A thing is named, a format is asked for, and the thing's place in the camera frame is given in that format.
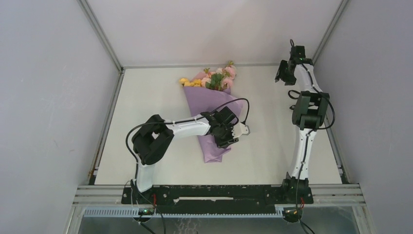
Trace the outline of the purple pink wrapping paper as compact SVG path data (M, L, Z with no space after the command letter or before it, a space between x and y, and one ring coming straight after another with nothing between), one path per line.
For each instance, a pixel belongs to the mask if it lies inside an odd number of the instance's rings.
M231 88L226 84L213 87L213 79L206 73L199 72L193 79L181 78L191 115L206 116L212 121L210 132L198 136L205 163L221 162L223 155L239 139L232 133L239 123L243 101L231 95Z

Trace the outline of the fake flower bouquet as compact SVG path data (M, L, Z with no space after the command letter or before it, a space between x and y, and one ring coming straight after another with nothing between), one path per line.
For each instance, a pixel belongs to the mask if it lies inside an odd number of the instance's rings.
M237 76L237 68L233 61L229 61L224 67L215 71L205 68L194 78L180 78L179 84L183 87L202 87L214 91L229 91L234 85Z

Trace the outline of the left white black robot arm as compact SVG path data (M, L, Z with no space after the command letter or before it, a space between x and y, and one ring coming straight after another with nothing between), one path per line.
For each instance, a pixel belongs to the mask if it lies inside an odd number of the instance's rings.
M242 135L250 133L249 127L239 121L228 107L170 122L159 115L153 115L132 131L135 133L128 133L126 139L132 142L132 147L128 150L137 163L135 178L132 180L136 187L133 197L140 203L151 200L155 164L164 157L173 139L206 136L212 139L212 145L216 148L226 149L238 142Z

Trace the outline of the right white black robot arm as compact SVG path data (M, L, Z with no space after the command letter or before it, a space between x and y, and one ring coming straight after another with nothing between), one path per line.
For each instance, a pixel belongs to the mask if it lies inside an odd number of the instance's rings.
M286 86L298 87L298 97L292 109L292 124L296 127L293 163L281 190L284 201L293 203L300 198L300 190L308 188L312 144L317 131L323 129L330 96L320 89L314 77L313 62L306 57L305 47L294 42L290 45L290 58L280 62L275 82L282 81Z

